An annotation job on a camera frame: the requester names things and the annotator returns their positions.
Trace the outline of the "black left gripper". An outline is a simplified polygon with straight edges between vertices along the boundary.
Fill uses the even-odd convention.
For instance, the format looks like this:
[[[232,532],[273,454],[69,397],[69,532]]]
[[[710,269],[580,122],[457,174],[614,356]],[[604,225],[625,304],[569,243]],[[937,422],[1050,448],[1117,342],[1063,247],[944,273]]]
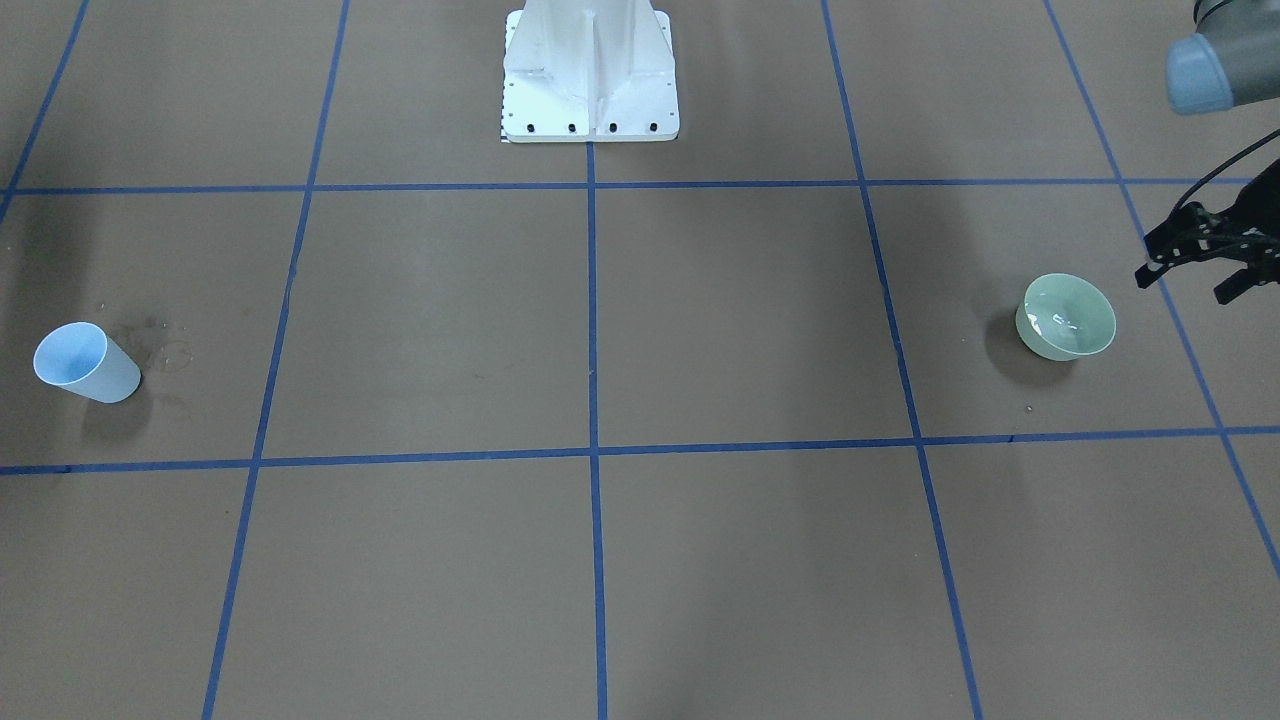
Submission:
[[[1245,184],[1220,217],[1233,241],[1219,256],[1245,264],[1213,288],[1216,301],[1229,305],[1254,287],[1279,282],[1279,160]]]

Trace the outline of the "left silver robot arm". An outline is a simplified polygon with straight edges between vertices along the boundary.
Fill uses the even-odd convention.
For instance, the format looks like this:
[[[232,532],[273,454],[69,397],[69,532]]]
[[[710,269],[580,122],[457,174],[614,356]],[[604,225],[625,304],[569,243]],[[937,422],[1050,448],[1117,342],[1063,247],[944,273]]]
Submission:
[[[1194,33],[1172,44],[1166,58],[1167,97],[1175,113],[1226,111],[1277,97],[1277,3],[1197,1],[1192,14]],[[1196,251],[1196,261],[1226,258],[1243,263],[1215,288],[1221,305],[1253,287],[1277,282],[1277,164],[1253,178],[1221,213],[1201,205],[1183,211],[1183,206],[1211,179],[1276,138],[1272,132],[1229,158],[1185,191],[1170,213],[1204,222],[1201,232],[1208,240]]]

